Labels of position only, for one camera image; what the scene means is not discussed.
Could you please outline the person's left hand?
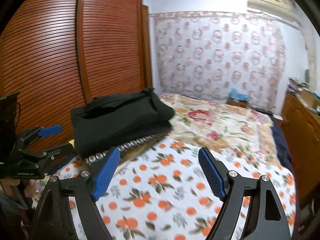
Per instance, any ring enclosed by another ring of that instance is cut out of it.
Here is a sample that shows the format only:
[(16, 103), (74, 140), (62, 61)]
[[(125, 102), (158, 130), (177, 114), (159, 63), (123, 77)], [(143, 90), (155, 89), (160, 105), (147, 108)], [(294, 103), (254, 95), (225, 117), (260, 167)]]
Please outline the person's left hand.
[(36, 195), (36, 181), (35, 180), (24, 180), (13, 179), (13, 178), (3, 178), (1, 179), (1, 187), (4, 194), (8, 197), (12, 197), (15, 194), (15, 190), (18, 189), (19, 185), (23, 185), (24, 195), (27, 198), (32, 198)]

